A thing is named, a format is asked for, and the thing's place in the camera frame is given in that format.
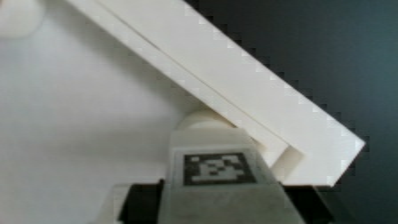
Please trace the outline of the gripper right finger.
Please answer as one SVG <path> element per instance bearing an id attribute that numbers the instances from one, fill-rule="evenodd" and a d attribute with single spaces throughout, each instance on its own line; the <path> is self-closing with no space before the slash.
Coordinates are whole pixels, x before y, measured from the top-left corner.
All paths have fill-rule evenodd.
<path id="1" fill-rule="evenodd" d="M 284 186 L 305 224 L 359 224 L 336 191 L 325 186 Z"/>

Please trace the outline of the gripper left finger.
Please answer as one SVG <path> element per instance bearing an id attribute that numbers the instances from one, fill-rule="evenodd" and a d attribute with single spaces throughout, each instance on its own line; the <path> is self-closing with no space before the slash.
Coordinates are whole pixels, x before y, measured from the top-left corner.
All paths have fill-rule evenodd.
<path id="1" fill-rule="evenodd" d="M 117 184 L 105 197 L 94 224 L 158 224 L 163 180 Z"/>

